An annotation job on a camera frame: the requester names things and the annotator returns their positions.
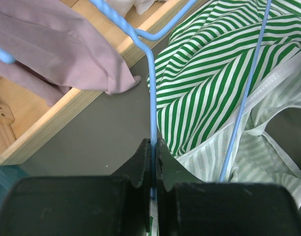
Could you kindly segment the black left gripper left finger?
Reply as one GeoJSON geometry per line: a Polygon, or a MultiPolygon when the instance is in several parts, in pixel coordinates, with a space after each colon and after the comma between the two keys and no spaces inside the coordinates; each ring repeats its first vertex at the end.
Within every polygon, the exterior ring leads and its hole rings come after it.
{"type": "Polygon", "coordinates": [[[151,145],[109,176],[27,177],[0,207],[0,236],[143,236],[150,231],[151,145]]]}

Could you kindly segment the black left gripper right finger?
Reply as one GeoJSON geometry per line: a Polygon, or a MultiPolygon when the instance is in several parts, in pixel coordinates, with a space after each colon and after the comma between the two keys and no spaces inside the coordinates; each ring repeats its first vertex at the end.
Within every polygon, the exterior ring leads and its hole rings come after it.
{"type": "Polygon", "coordinates": [[[301,236],[291,194],[271,183],[203,182],[156,144],[158,232],[162,236],[301,236]]]}

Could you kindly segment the green white striped tank top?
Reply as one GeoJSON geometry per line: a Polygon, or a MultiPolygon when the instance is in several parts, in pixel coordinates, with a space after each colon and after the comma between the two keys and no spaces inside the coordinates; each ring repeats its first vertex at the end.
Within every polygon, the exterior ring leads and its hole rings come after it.
{"type": "Polygon", "coordinates": [[[301,169],[266,131],[282,111],[301,110],[301,0],[266,6],[212,0],[174,29],[155,61],[158,129],[201,181],[279,184],[301,211],[301,169]]]}

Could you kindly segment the light blue wire hanger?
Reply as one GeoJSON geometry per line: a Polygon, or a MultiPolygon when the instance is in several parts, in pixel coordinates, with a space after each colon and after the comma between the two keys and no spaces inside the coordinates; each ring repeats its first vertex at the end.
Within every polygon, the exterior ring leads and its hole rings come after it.
{"type": "MultiPolygon", "coordinates": [[[[152,50],[146,46],[141,40],[145,38],[149,41],[156,41],[162,38],[169,30],[174,27],[178,21],[190,10],[190,8],[197,2],[196,0],[189,0],[185,6],[168,22],[158,33],[151,34],[144,30],[135,29],[133,28],[122,16],[120,16],[113,8],[111,8],[108,3],[104,0],[89,0],[98,10],[105,15],[109,20],[115,23],[126,35],[128,35],[132,40],[133,43],[145,52],[148,60],[148,68],[149,68],[149,78],[150,78],[150,129],[151,129],[151,172],[152,172],[152,179],[151,179],[151,198],[152,200],[156,201],[157,199],[157,190],[155,184],[156,178],[156,171],[155,171],[155,146],[157,143],[157,95],[156,95],[156,76],[155,76],[155,64],[154,64],[154,56],[152,50]]],[[[257,57],[259,54],[259,47],[263,39],[264,30],[267,23],[268,13],[271,6],[271,0],[267,1],[264,20],[260,29],[258,42],[256,45],[256,52],[255,56],[252,60],[252,66],[255,66],[257,57]]],[[[12,64],[15,62],[15,58],[6,52],[5,50],[0,48],[0,61],[6,64],[12,64]]]]}

